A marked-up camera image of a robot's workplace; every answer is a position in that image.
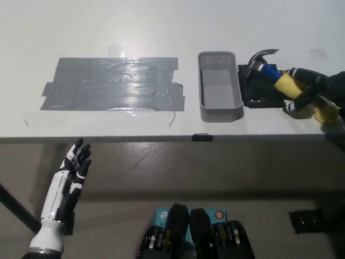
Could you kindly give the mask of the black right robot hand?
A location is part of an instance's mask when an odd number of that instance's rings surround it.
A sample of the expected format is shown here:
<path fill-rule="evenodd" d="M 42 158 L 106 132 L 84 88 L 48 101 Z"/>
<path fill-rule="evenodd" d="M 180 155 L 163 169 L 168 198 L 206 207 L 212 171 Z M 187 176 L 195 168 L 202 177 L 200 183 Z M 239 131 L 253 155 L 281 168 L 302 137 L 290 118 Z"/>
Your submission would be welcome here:
<path fill-rule="evenodd" d="M 294 100 L 285 101 L 285 110 L 295 112 L 305 108 L 311 102 L 316 100 L 317 96 L 322 96 L 333 102 L 341 110 L 341 116 L 344 116 L 344 72 L 332 76 L 326 76 L 322 73 L 303 69 L 291 68 L 287 71 L 293 79 L 299 83 L 307 85 L 308 89 L 298 94 Z"/>

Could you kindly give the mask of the white and black left hand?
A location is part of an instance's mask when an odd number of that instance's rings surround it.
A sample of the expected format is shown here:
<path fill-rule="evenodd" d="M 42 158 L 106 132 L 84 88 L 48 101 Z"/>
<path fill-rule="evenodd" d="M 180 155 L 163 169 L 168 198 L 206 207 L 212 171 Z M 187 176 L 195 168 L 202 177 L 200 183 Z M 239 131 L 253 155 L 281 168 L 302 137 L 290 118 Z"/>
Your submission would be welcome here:
<path fill-rule="evenodd" d="M 41 219 L 65 222 L 72 215 L 91 164 L 90 144 L 80 138 L 64 156 L 46 195 Z"/>

